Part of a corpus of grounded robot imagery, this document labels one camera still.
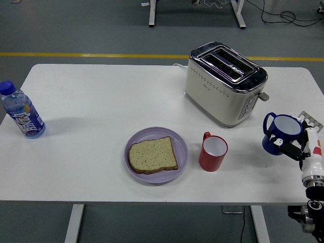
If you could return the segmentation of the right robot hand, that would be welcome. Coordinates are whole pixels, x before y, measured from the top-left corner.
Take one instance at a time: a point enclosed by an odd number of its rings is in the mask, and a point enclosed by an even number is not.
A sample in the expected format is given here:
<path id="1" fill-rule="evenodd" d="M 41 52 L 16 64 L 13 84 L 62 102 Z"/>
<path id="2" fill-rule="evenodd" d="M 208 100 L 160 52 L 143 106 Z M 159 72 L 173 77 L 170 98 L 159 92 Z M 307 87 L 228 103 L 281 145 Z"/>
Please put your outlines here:
<path id="1" fill-rule="evenodd" d="M 301 125 L 304 130 L 297 138 L 300 147 L 285 142 L 269 130 L 265 131 L 265 135 L 269 138 L 270 144 L 276 149 L 289 158 L 300 162 L 300 169 L 303 172 L 302 182 L 304 184 L 315 180 L 323 181 L 322 150 L 316 130 L 317 128 L 321 129 L 322 125 L 309 119 L 302 121 Z"/>

